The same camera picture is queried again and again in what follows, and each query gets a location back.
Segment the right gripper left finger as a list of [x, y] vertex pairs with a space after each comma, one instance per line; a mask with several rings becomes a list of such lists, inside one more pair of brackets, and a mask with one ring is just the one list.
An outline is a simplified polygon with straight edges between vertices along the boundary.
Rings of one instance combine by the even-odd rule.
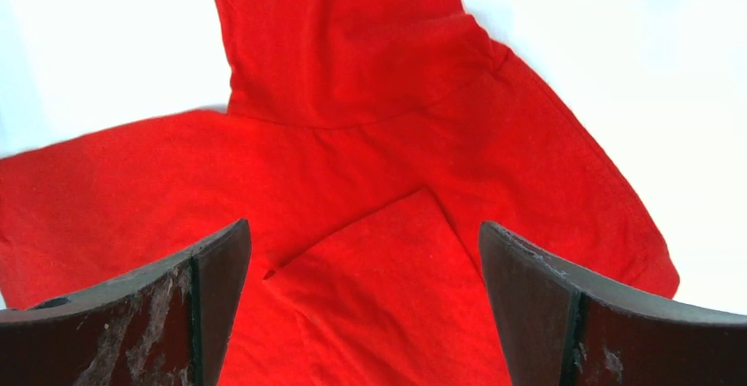
[[3, 310], [2, 384], [216, 384], [250, 255], [241, 219], [95, 286]]

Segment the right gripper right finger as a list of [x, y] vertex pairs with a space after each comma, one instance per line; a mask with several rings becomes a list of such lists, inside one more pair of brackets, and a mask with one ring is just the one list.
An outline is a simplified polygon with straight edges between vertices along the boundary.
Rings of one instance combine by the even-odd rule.
[[479, 254], [514, 385], [743, 385], [744, 315], [619, 283], [494, 222]]

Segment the red t shirt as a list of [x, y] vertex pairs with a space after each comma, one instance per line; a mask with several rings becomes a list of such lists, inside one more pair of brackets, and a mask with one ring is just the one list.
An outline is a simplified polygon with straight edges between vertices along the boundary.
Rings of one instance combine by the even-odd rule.
[[506, 385], [493, 220], [617, 281], [679, 277], [635, 191], [461, 0], [215, 0], [232, 94], [1, 162], [27, 308], [248, 220], [224, 385]]

